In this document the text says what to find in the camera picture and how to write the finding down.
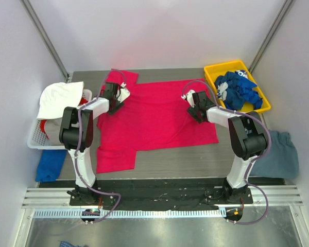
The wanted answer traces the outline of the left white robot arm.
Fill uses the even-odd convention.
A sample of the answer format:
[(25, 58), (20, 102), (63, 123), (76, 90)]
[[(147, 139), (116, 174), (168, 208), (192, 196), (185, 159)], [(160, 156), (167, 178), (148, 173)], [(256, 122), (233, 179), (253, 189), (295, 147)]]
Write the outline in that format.
[(114, 114), (130, 96), (126, 83), (106, 82), (99, 95), (78, 107), (66, 107), (59, 132), (59, 141), (71, 156), (75, 171), (75, 187), (67, 191), (70, 205), (94, 205), (106, 192), (100, 192), (92, 168), (90, 146), (94, 138), (94, 120), (102, 114)]

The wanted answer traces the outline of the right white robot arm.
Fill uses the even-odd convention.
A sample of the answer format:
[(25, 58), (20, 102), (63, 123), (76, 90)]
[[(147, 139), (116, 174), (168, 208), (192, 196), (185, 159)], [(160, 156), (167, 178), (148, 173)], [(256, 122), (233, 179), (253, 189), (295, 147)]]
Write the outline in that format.
[(210, 122), (229, 130), (234, 160), (222, 186), (222, 198), (238, 203), (248, 188), (248, 178), (257, 158), (269, 146), (270, 134), (257, 112), (248, 114), (227, 110), (215, 105), (205, 91), (190, 90), (181, 98), (189, 103), (187, 112), (198, 122)]

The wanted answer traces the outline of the pink t shirt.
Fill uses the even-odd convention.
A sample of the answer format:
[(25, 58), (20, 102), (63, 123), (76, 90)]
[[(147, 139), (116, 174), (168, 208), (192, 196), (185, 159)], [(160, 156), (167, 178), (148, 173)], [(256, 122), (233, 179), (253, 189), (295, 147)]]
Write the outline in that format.
[(113, 115), (98, 117), (97, 173), (133, 169), (136, 153), (218, 143), (215, 125), (199, 124), (181, 98), (188, 80), (138, 84), (137, 73), (111, 72), (108, 82), (126, 83), (130, 96)]

